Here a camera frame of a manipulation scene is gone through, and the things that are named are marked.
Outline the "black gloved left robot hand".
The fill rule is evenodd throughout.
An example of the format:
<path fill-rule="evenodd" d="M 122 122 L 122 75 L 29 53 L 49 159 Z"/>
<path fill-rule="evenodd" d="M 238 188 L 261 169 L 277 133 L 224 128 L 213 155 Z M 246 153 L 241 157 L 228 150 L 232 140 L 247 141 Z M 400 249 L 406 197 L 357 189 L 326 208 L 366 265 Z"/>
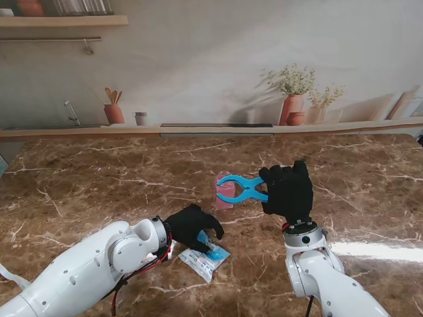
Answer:
<path fill-rule="evenodd" d="M 211 249 L 198 240 L 202 230 L 213 229 L 216 237 L 221 240 L 224 229 L 220 222 L 211 214 L 202 211 L 196 204 L 190 204 L 183 210 L 175 213 L 163 222 L 165 228 L 172 234 L 173 240 L 195 250 L 207 254 Z"/>

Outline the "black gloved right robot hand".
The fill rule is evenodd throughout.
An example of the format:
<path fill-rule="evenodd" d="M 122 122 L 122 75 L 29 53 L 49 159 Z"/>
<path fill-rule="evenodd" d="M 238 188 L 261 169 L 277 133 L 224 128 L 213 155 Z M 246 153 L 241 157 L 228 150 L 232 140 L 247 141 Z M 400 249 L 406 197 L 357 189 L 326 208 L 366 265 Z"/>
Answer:
<path fill-rule="evenodd" d="M 311 220 L 313 186 L 307 165 L 302 160 L 293 166 L 261 168 L 258 175 L 267 186 L 268 201 L 262 204 L 268 215 L 279 215 L 291 225 Z"/>

